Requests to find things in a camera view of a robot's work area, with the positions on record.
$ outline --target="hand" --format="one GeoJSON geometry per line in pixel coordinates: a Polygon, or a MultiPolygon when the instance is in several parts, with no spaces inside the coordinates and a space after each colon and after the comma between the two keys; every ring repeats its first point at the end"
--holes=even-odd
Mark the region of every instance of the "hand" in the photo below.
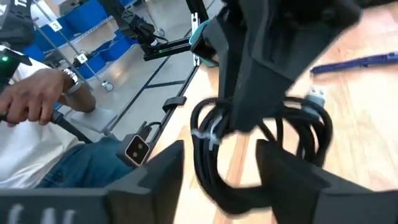
{"type": "Polygon", "coordinates": [[[44,68],[7,86],[0,95],[0,114],[7,113],[9,126],[27,119],[46,125],[51,120],[55,103],[66,88],[65,76],[60,70],[44,68]]]}

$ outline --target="wooden floor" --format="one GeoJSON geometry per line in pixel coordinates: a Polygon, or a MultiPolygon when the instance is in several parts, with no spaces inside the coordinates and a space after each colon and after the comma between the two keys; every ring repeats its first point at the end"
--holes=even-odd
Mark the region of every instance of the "wooden floor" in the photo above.
{"type": "MultiPolygon", "coordinates": [[[[368,9],[361,23],[342,35],[315,64],[332,63],[373,54],[398,52],[398,3],[368,9]]],[[[215,96],[218,69],[200,67],[154,149],[154,155],[185,140],[185,167],[175,223],[275,223],[271,211],[227,218],[207,199],[197,184],[193,169],[189,117],[202,99],[215,96]]],[[[334,124],[334,137],[324,168],[372,190],[398,189],[398,65],[363,68],[326,74],[312,80],[305,72],[290,95],[303,95],[312,82],[324,86],[326,110],[334,124]]],[[[235,135],[221,145],[219,173],[233,185],[257,185],[254,157],[259,131],[235,135]]],[[[285,132],[285,148],[297,145],[297,135],[285,132]]]]}

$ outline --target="blue storage bin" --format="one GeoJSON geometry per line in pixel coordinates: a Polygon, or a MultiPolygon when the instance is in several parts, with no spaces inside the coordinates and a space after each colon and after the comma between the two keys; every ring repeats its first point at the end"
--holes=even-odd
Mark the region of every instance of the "blue storage bin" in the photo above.
{"type": "Polygon", "coordinates": [[[129,48],[130,45],[127,40],[125,38],[122,38],[119,40],[113,40],[112,43],[109,45],[109,49],[102,50],[100,54],[104,61],[112,62],[122,56],[129,48]]]}
{"type": "Polygon", "coordinates": [[[109,46],[112,44],[112,40],[109,40],[105,43],[103,43],[101,46],[99,46],[95,51],[96,52],[100,52],[102,50],[108,50],[109,46]]]}
{"type": "MultiPolygon", "coordinates": [[[[103,67],[105,67],[106,62],[102,59],[101,55],[99,53],[96,53],[94,57],[90,58],[87,61],[87,64],[93,69],[95,73],[99,72],[103,67]]],[[[91,70],[87,67],[87,65],[82,65],[77,68],[77,70],[80,72],[80,74],[84,78],[91,78],[94,74],[91,72],[91,70]]]]}
{"type": "Polygon", "coordinates": [[[97,0],[90,0],[75,8],[65,16],[75,32],[87,32],[108,18],[102,5],[97,0]]]}
{"type": "Polygon", "coordinates": [[[35,44],[32,44],[29,47],[25,48],[22,53],[28,55],[30,58],[38,62],[43,61],[43,59],[45,58],[43,51],[40,50],[39,47],[35,44]]]}
{"type": "MultiPolygon", "coordinates": [[[[66,22],[66,19],[64,17],[60,17],[57,20],[62,26],[62,34],[69,40],[74,38],[76,33],[72,31],[71,27],[66,22]]],[[[44,25],[40,29],[57,47],[67,42],[59,32],[54,32],[49,25],[44,25]]],[[[38,30],[35,31],[35,44],[44,52],[53,49],[50,42],[48,42],[38,30]]]]}
{"type": "Polygon", "coordinates": [[[120,4],[122,4],[123,6],[127,6],[128,4],[135,2],[136,0],[119,0],[120,4]]]}

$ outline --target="gray floor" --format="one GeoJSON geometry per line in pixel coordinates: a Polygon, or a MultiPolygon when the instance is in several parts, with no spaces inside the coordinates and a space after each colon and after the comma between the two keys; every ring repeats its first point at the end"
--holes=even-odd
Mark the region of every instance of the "gray floor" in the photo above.
{"type": "MultiPolygon", "coordinates": [[[[212,18],[222,7],[220,0],[203,0],[208,8],[208,14],[212,18]]],[[[157,27],[163,28],[166,38],[177,40],[183,37],[191,27],[190,12],[184,0],[151,0],[147,3],[157,27]]],[[[143,6],[134,9],[136,13],[150,22],[147,11],[143,6]]],[[[81,49],[91,51],[99,47],[107,40],[114,37],[117,29],[116,23],[111,20],[92,32],[90,35],[75,44],[78,51],[81,49]]],[[[62,52],[73,58],[74,51],[65,47],[62,52]]],[[[120,118],[113,129],[117,138],[122,139],[128,133],[134,133],[144,122],[162,121],[165,112],[162,110],[164,101],[175,96],[182,85],[162,86],[146,88],[144,85],[154,85],[174,81],[184,81],[193,68],[192,54],[184,52],[173,55],[170,58],[159,58],[145,62],[142,59],[142,50],[132,47],[119,60],[109,64],[101,73],[101,78],[114,84],[112,92],[106,92],[95,79],[89,80],[94,88],[93,94],[98,106],[107,108],[117,114],[121,114],[125,107],[134,100],[132,106],[120,118]]],[[[101,137],[100,134],[77,126],[92,140],[101,137]]]]}

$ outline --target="usb connector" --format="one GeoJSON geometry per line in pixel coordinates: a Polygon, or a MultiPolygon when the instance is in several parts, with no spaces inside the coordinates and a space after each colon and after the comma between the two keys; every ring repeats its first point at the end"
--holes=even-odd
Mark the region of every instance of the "usb connector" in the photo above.
{"type": "MultiPolygon", "coordinates": [[[[326,97],[325,88],[322,87],[322,86],[313,85],[313,86],[311,86],[310,91],[305,96],[305,99],[306,100],[310,100],[310,101],[316,103],[317,105],[323,107],[325,105],[325,97],[326,97]]],[[[302,109],[304,111],[306,111],[307,113],[316,116],[317,118],[320,117],[318,112],[316,112],[314,109],[312,109],[312,108],[310,108],[308,106],[303,106],[302,109]]]]}

